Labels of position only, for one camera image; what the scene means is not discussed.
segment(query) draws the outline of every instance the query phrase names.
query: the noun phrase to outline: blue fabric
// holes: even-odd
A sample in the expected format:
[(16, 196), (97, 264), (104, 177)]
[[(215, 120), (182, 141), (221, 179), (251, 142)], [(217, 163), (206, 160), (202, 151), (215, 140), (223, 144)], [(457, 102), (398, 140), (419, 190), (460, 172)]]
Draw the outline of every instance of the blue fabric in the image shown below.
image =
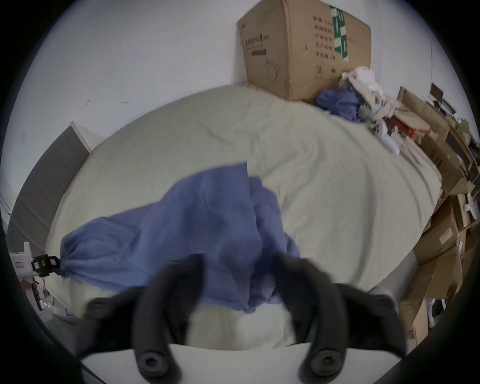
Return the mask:
[(86, 223), (62, 239), (60, 266), (64, 277), (121, 292), (204, 253), (202, 301), (253, 312), (279, 302), (275, 252), (300, 256), (276, 196), (238, 164), (186, 177), (157, 203)]
[(352, 86), (338, 89), (325, 89), (317, 96), (315, 103), (321, 109), (331, 111), (354, 122), (362, 122), (357, 112), (364, 103), (363, 98)]

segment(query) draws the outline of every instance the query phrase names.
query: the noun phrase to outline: green sticker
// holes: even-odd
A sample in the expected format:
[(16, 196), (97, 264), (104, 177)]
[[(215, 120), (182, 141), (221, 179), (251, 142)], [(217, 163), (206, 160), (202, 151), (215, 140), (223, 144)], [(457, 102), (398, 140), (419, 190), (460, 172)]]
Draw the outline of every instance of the green sticker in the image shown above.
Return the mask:
[(345, 18), (343, 12), (335, 7), (330, 6), (332, 14), (333, 31), (335, 38), (335, 52), (342, 54), (343, 61), (348, 61), (347, 53), (347, 29), (345, 28)]

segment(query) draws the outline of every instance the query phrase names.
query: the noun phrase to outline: black clamp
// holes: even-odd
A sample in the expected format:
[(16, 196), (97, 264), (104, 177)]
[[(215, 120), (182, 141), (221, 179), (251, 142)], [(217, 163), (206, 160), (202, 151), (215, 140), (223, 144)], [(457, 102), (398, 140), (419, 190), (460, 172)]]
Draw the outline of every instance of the black clamp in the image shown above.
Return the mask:
[(51, 273), (60, 274), (60, 259), (57, 256), (47, 254), (36, 256), (32, 259), (32, 268), (38, 273), (38, 277), (46, 277)]

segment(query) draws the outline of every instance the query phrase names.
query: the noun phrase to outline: red object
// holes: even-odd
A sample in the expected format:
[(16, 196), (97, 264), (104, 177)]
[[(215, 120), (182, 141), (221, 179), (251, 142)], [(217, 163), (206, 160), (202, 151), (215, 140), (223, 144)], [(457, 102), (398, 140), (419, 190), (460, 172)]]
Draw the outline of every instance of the red object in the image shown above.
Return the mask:
[(409, 126), (405, 125), (402, 123), (399, 119), (397, 119), (395, 116), (391, 117), (391, 122), (393, 125), (396, 125), (398, 129), (402, 132), (405, 132), (409, 138), (412, 138), (413, 134), (416, 132), (419, 135), (423, 136), (424, 134), (428, 133), (427, 130), (425, 129), (413, 129), (410, 128)]

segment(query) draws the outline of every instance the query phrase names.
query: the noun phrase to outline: bed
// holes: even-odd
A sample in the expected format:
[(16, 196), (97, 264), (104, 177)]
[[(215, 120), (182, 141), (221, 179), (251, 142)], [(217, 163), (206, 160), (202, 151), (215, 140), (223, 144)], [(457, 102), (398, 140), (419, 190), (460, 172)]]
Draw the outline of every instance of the bed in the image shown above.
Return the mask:
[[(408, 270), (400, 273), (405, 287), (415, 259), (410, 251), (441, 182), (416, 144), (403, 144), (393, 157), (364, 125), (247, 84), (195, 94), (138, 118), (89, 153), (51, 220), (45, 252), (60, 256), (67, 233), (157, 201), (187, 175), (246, 161), (249, 175), (276, 194), (284, 230), (302, 257), (333, 281), (364, 290), (385, 292), (385, 281)], [(56, 275), (45, 285), (77, 316), (90, 299), (113, 295)], [(282, 305), (252, 314), (199, 305), (187, 343), (274, 348), (293, 344), (294, 335)]]

